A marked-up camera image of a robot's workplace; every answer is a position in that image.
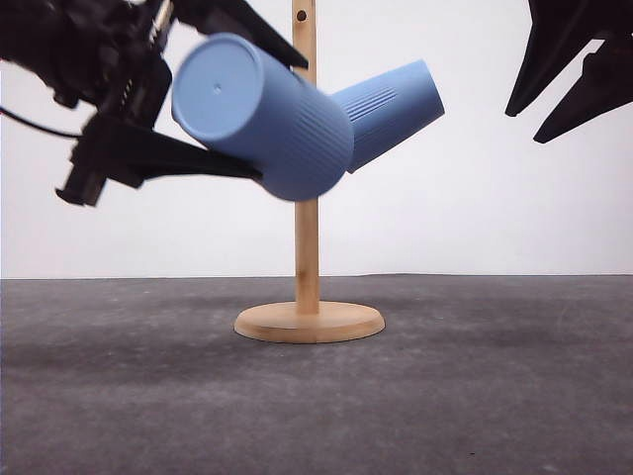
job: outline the ribbed cup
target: ribbed cup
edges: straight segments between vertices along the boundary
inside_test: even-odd
[[[444,115],[426,64],[417,61],[344,89],[332,99],[354,127],[354,172]]]
[[[291,201],[336,184],[353,156],[343,110],[265,51],[233,34],[212,35],[174,80],[173,117],[205,146],[250,162],[262,186]]]

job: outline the blue cup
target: blue cup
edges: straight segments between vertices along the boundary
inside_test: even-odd
[[[248,161],[285,200],[325,193],[354,154],[352,125],[334,101],[233,34],[210,36],[185,59],[172,115],[203,145]]]
[[[354,172],[444,115],[424,61],[416,61],[332,96],[354,128]]]

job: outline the black cable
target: black cable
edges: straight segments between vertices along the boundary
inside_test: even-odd
[[[63,137],[65,139],[79,139],[81,136],[77,134],[70,134],[68,132],[60,132],[55,129],[49,129],[48,127],[40,126],[34,122],[25,119],[24,117],[20,117],[17,114],[14,114],[11,111],[7,111],[4,107],[0,106],[0,114],[7,116],[10,119],[13,119],[20,124],[23,124],[28,127],[32,127],[33,129],[37,129],[41,132],[46,132],[47,134],[52,134],[54,136]]]

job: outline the white backdrop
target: white backdrop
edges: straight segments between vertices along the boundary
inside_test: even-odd
[[[252,6],[286,38],[290,0]],[[581,57],[517,119],[503,114],[530,28],[526,0],[317,0],[318,80],[335,92],[423,57],[447,114],[321,200],[323,274],[633,272],[633,108],[548,145],[531,140],[580,75]],[[178,67],[202,38],[177,27]],[[582,54],[595,50],[591,44]],[[3,65],[2,104],[78,131],[92,112]],[[186,139],[166,104],[157,129]],[[53,188],[71,142],[2,123],[5,278],[290,275],[293,206],[257,185],[162,178],[110,182],[97,209]]]

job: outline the wooden mug stand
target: wooden mug stand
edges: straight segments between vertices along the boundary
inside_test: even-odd
[[[293,41],[310,62],[298,71],[317,83],[316,0],[293,0]],[[243,336],[286,343],[347,341],[380,332],[385,321],[372,308],[321,302],[318,285],[318,200],[295,204],[296,302],[243,311],[235,331]]]

